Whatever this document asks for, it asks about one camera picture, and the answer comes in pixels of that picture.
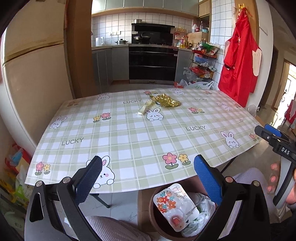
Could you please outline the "person's right hand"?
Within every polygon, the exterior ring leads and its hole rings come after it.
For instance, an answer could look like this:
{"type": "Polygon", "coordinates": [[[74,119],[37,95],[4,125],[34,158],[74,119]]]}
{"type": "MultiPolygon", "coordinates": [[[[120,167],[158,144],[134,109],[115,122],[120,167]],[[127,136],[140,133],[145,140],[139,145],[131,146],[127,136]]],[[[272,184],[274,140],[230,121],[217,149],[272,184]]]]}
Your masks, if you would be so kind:
{"type": "MultiPolygon", "coordinates": [[[[271,168],[271,175],[268,181],[267,193],[272,194],[278,186],[278,180],[279,180],[279,174],[280,174],[280,163],[279,162],[273,163],[271,164],[270,168],[271,168]]],[[[289,205],[295,204],[295,184],[286,199],[286,203],[289,205]]]]}

